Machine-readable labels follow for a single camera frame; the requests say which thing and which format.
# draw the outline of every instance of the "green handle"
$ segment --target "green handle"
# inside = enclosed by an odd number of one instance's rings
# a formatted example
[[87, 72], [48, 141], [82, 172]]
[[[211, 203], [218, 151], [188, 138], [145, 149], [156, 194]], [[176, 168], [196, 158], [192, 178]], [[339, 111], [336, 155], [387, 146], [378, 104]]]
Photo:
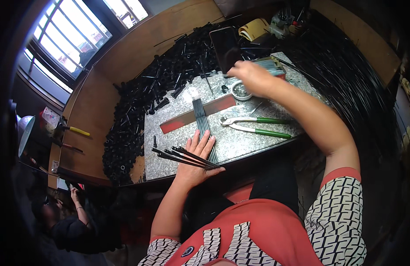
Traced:
[[272, 123], [272, 124], [289, 124], [290, 121], [283, 119], [257, 117], [258, 123]]
[[265, 130], [265, 129], [255, 129], [255, 133], [256, 134], [261, 134], [261, 135], [266, 135], [266, 136], [281, 137], [281, 138], [284, 138], [284, 139], [290, 139], [289, 134], [274, 132], [274, 131]]

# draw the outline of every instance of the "pliers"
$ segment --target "pliers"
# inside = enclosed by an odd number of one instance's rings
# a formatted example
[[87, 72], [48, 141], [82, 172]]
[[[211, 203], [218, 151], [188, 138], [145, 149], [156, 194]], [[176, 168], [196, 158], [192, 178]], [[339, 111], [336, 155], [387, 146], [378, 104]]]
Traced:
[[281, 137], [285, 139], [290, 139], [291, 135], [285, 134], [285, 133], [280, 133], [280, 132], [274, 132], [270, 130], [265, 130], [265, 129], [252, 129], [249, 127], [241, 126], [241, 125], [236, 125], [236, 122], [258, 122], [258, 123], [272, 123], [272, 124], [289, 124], [290, 121], [288, 120], [282, 120], [282, 119], [274, 119], [274, 118], [264, 118], [264, 117], [233, 117], [227, 119], [226, 117], [222, 117], [220, 119], [220, 124], [222, 126], [230, 126], [234, 129], [241, 130], [241, 131], [246, 131], [246, 132], [252, 132], [256, 134], [261, 134], [261, 135], [267, 135], [267, 136], [273, 136], [273, 137]]

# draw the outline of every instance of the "lamp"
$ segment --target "lamp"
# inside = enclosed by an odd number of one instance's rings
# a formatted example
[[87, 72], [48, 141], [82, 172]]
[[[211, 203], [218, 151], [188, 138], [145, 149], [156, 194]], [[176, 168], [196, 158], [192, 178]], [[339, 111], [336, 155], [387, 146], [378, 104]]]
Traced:
[[20, 116], [17, 115], [17, 141], [19, 143], [19, 151], [18, 151], [19, 158], [22, 155], [23, 150], [25, 149], [27, 139], [29, 138], [29, 135], [31, 134], [34, 123], [35, 123], [35, 116], [27, 115], [27, 116], [20, 118]]

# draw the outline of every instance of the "window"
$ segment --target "window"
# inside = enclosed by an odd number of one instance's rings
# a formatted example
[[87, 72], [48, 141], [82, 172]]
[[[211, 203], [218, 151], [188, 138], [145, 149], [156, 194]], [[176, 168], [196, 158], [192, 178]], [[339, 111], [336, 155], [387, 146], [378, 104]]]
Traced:
[[19, 74], [63, 106], [92, 65], [147, 16], [138, 0], [51, 0], [33, 25]]
[[103, 2], [127, 29], [148, 16], [138, 0], [103, 0]]
[[46, 9], [34, 40], [76, 79], [91, 57], [112, 37], [81, 0], [56, 0]]

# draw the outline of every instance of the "granite work surface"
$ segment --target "granite work surface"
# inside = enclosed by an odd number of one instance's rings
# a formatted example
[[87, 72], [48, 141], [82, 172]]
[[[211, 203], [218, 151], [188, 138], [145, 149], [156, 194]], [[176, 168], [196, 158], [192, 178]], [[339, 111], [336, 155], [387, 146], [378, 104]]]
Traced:
[[[282, 52], [274, 53], [272, 55], [291, 63], [291, 61]], [[288, 82], [326, 103], [325, 99], [317, 93], [317, 91], [310, 85], [302, 74], [287, 66], [285, 66], [285, 70], [287, 72], [286, 80]], [[195, 77], [191, 84], [187, 83], [186, 88], [176, 99], [170, 96], [171, 92], [168, 92], [166, 97], [169, 99], [170, 103], [162, 109], [156, 111], [154, 115], [146, 116], [144, 121], [144, 158], [146, 180], [153, 180], [175, 174], [178, 166], [178, 162], [159, 158], [155, 152], [152, 152], [153, 136], [156, 136], [156, 142], [158, 145], [157, 149], [163, 151], [164, 149], [171, 149], [172, 146], [185, 146], [187, 139], [193, 136], [194, 131], [197, 129], [195, 121], [164, 135], [159, 125], [173, 117], [192, 110], [192, 97], [200, 95], [202, 103], [208, 103], [213, 99], [226, 95], [221, 91], [222, 85], [230, 87], [230, 85], [237, 80], [238, 79], [236, 78], [224, 78], [221, 72], [214, 76], [208, 77], [208, 81], [213, 90], [211, 93], [206, 79]], [[254, 113], [251, 114], [251, 112], [260, 103], [262, 104], [254, 111]], [[229, 126], [224, 127], [220, 125], [221, 117], [269, 117], [294, 120], [285, 108], [279, 104], [270, 102], [267, 99], [256, 97], [252, 97], [246, 101], [236, 100], [236, 106], [232, 106], [228, 109], [208, 116], [207, 121], [211, 135], [216, 137], [214, 149], [220, 164], [238, 160], [240, 158], [251, 156], [256, 153], [272, 149], [276, 146], [283, 145], [288, 141], [294, 140], [296, 136], [304, 132], [302, 127], [296, 121], [290, 125], [254, 122], [237, 123], [238, 125], [250, 128], [260, 128], [287, 133], [291, 135], [292, 138], [286, 140], [279, 137], [258, 135], [236, 130]]]

